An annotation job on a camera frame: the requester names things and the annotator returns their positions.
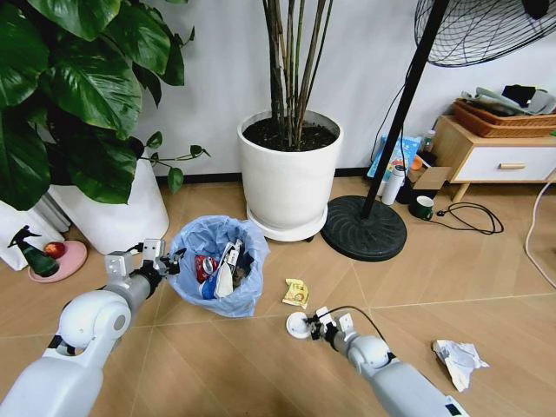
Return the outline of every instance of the cup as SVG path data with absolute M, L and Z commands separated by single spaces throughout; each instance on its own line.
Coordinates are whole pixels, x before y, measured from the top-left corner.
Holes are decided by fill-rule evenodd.
M 422 220 L 431 220 L 433 218 L 433 206 L 433 199 L 419 195 L 409 204 L 409 213 Z

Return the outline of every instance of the trash bag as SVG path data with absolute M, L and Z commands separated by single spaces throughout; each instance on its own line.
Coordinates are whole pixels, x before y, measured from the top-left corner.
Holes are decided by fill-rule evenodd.
M 249 274 L 240 286 L 226 297 L 204 300 L 196 279 L 195 256 L 209 255 L 220 259 L 226 243 L 241 239 L 246 254 L 253 261 Z M 169 277 L 172 288 L 187 302 L 226 317 L 248 317 L 262 294 L 262 265 L 268 245 L 262 232 L 251 221 L 241 222 L 225 215 L 205 215 L 188 223 L 170 245 L 170 254 L 186 248 L 180 260 L 180 274 Z

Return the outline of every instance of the black fan base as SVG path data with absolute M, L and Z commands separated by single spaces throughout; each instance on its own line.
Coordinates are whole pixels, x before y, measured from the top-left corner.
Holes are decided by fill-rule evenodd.
M 406 225 L 395 211 L 378 201 L 368 219 L 361 219 L 364 202 L 360 195 L 344 195 L 329 202 L 322 237 L 336 251 L 357 261 L 393 258 L 406 242 Z

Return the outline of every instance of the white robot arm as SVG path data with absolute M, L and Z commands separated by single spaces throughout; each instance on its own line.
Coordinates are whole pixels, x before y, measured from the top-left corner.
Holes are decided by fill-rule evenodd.
M 137 270 L 130 252 L 104 258 L 108 284 L 63 309 L 56 335 L 43 356 L 19 375 L 0 405 L 1 417 L 89 415 L 103 384 L 104 363 L 136 311 L 164 276 L 179 271 L 181 254 L 170 260 L 162 256 L 164 246 L 163 240 L 146 240 Z
M 417 369 L 396 358 L 383 339 L 358 335 L 350 314 L 333 320 L 323 307 L 306 323 L 313 340 L 328 341 L 347 357 L 391 417 L 469 417 L 454 398 L 445 396 Z

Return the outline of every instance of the wooden floor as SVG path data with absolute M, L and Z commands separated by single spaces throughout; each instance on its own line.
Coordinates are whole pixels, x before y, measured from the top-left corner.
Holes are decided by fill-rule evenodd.
M 435 199 L 449 203 L 451 189 Z M 556 293 L 523 252 L 538 186 L 472 186 L 466 201 L 489 207 L 506 231 L 485 236 L 415 220 L 390 261 L 351 261 L 318 235 L 311 243 L 270 242 L 255 317 L 223 319 L 182 301 L 163 284 L 112 354 L 95 416 L 379 416 L 369 387 L 328 345 L 297 341 L 284 328 L 286 278 L 309 287 L 308 311 L 353 304 L 368 309 L 392 350 L 473 416 L 556 415 Z M 333 196 L 362 195 L 358 178 L 334 181 Z M 237 184 L 163 190 L 167 238 L 199 215 L 245 218 Z M 480 222 L 476 214 L 467 218 Z M 532 248 L 556 277 L 556 193 L 539 207 Z M 104 284 L 103 259 L 90 250 L 66 281 L 37 284 L 0 266 L 0 398 L 45 349 L 66 301 Z M 354 315 L 358 331 L 372 328 Z M 430 349 L 436 339 L 472 342 L 489 369 L 459 394 Z

